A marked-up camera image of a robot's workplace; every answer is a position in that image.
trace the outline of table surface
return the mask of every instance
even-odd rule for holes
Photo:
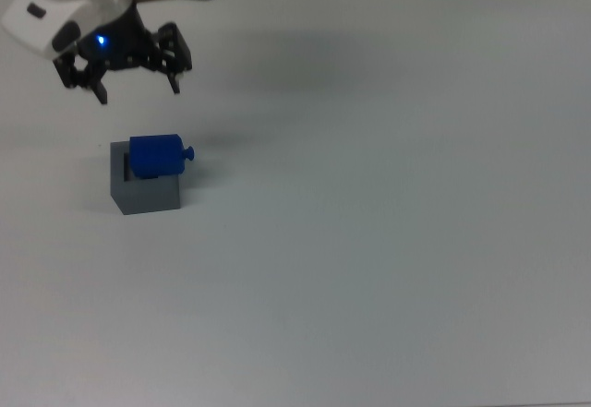
[[[1,10],[10,0],[0,0]],[[217,0],[65,90],[0,33],[0,404],[591,399],[591,0]],[[109,143],[179,133],[124,217]]]

